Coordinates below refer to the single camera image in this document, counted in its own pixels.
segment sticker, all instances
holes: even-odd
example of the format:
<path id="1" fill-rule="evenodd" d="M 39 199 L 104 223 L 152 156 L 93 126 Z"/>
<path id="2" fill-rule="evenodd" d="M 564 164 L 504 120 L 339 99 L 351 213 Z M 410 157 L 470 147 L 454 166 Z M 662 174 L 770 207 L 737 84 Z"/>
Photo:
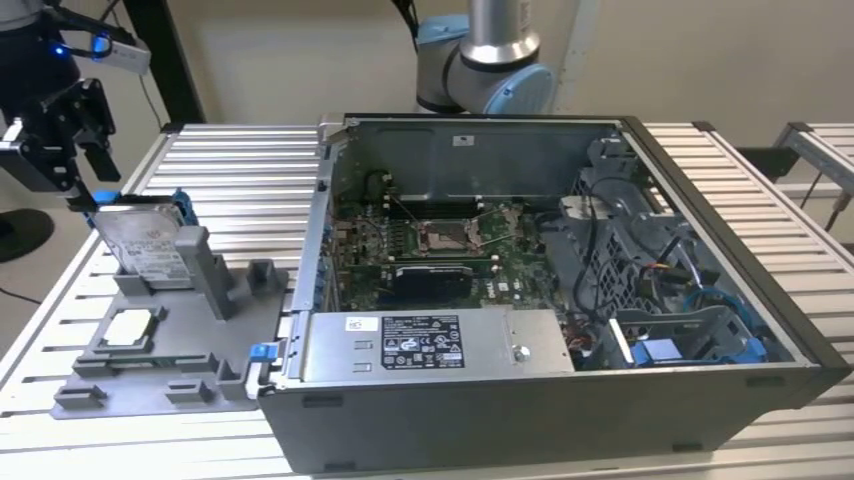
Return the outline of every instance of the sticker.
<path id="1" fill-rule="evenodd" d="M 347 317 L 344 330 L 348 332 L 375 332 L 379 329 L 378 317 Z"/>
<path id="2" fill-rule="evenodd" d="M 466 366 L 456 315 L 383 317 L 382 337 L 387 370 Z"/>
<path id="3" fill-rule="evenodd" d="M 475 136 L 474 135 L 454 135 L 454 139 L 451 144 L 455 147 L 474 147 L 475 146 Z"/>

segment motherboard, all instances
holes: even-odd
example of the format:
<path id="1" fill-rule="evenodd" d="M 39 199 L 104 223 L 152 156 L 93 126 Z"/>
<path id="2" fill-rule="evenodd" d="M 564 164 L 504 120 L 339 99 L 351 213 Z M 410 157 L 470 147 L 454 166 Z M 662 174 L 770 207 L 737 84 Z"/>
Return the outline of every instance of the motherboard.
<path id="1" fill-rule="evenodd" d="M 382 207 L 352 203 L 338 210 L 342 310 L 566 310 L 536 228 L 550 213 L 512 201 L 386 200 Z"/>

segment aluminum table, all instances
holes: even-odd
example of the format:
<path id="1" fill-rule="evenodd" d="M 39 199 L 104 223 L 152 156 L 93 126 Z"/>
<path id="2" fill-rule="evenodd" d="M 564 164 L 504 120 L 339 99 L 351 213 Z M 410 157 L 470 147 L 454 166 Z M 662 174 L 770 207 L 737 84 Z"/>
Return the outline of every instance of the aluminum table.
<path id="1" fill-rule="evenodd" d="M 647 127 L 783 289 L 854 364 L 854 259 L 717 132 Z M 231 265 L 295 273 L 314 187 L 314 127 L 188 125 L 161 134 L 125 192 L 189 193 Z M 107 312 L 117 264 L 92 234 L 0 361 L 0 476 L 295 478 L 259 410 L 63 420 L 52 396 Z M 290 330 L 290 297 L 279 332 Z M 388 479 L 853 478 L 854 377 L 801 410 L 762 416 L 715 452 L 438 472 Z"/>

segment black stand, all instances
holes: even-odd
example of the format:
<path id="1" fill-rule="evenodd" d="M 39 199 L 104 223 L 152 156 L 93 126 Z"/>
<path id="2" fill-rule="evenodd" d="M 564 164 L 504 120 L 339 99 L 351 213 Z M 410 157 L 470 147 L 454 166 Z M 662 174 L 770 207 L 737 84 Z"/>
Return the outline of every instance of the black stand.
<path id="1" fill-rule="evenodd" d="M 23 257 L 53 235 L 53 220 L 40 210 L 21 208 L 0 213 L 0 263 Z"/>

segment black pole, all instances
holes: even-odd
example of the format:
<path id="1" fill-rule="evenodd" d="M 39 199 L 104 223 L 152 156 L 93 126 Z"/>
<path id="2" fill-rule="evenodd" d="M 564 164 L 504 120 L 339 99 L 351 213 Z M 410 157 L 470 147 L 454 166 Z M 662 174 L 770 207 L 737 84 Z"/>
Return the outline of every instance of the black pole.
<path id="1" fill-rule="evenodd" d="M 206 123 L 167 0 L 124 0 L 136 36 L 151 50 L 151 74 L 172 123 Z"/>

